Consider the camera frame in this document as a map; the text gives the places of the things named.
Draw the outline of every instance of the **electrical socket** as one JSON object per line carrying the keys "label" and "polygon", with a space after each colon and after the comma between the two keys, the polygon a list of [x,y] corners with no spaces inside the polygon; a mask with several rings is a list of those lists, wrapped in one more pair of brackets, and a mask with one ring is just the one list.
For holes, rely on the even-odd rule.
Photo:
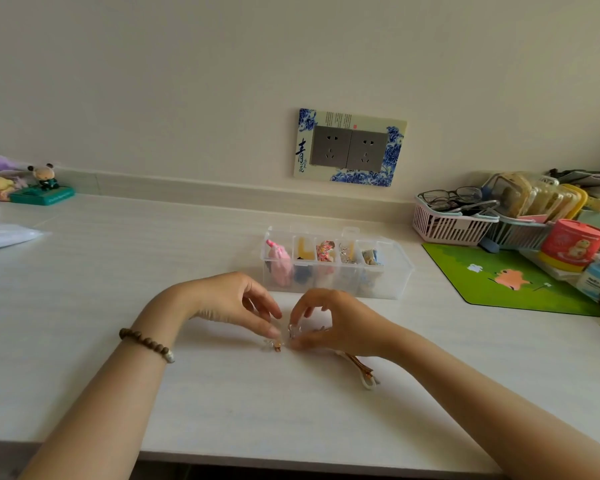
{"label": "electrical socket", "polygon": [[345,168],[351,142],[351,130],[316,126],[313,129],[311,165]]}
{"label": "electrical socket", "polygon": [[351,170],[380,171],[384,160],[387,133],[353,131],[349,145],[347,168]]}

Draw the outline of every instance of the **wooden bead bracelet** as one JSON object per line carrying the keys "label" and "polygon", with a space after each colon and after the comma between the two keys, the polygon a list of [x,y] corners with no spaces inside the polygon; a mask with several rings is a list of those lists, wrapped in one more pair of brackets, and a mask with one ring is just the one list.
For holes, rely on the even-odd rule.
{"label": "wooden bead bracelet", "polygon": [[130,328],[121,328],[120,332],[118,332],[118,335],[120,336],[120,340],[129,337],[131,339],[134,339],[138,344],[144,345],[145,347],[153,350],[154,352],[158,352],[158,354],[162,355],[162,357],[164,357],[164,359],[168,363],[175,362],[175,359],[173,358],[173,352],[171,352],[168,347],[164,347],[162,344],[159,344],[154,339],[150,339],[149,337],[143,339],[142,333],[140,333],[137,330],[131,330]]}

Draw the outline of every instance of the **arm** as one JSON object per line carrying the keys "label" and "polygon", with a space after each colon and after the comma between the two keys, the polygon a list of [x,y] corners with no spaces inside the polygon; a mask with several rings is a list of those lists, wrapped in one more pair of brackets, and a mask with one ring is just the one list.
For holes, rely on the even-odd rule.
{"label": "arm", "polygon": [[328,347],[395,362],[514,479],[600,480],[599,443],[352,296],[311,290],[290,322],[318,306],[331,311],[333,327],[304,334],[292,347]]}
{"label": "arm", "polygon": [[[172,348],[182,324],[200,315],[275,338],[280,332],[269,323],[269,313],[282,316],[264,288],[244,274],[230,273],[168,288],[147,304],[131,328]],[[165,366],[161,355],[122,340],[20,478],[128,479]]]}

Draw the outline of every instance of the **red cylindrical container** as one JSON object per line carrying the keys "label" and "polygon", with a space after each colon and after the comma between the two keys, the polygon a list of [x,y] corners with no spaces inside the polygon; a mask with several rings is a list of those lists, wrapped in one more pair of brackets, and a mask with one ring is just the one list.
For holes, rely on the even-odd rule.
{"label": "red cylindrical container", "polygon": [[544,240],[538,258],[565,271],[582,271],[600,249],[600,229],[560,219]]}

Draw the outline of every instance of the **right hand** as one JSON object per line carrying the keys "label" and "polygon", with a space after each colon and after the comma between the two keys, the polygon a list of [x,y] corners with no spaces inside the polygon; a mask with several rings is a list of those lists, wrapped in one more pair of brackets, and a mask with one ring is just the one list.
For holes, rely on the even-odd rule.
{"label": "right hand", "polygon": [[332,327],[303,333],[293,339],[291,348],[307,350],[326,347],[351,355],[386,356],[392,341],[404,331],[400,325],[377,314],[344,291],[315,288],[307,291],[291,311],[291,325],[309,318],[314,308],[331,311]]}

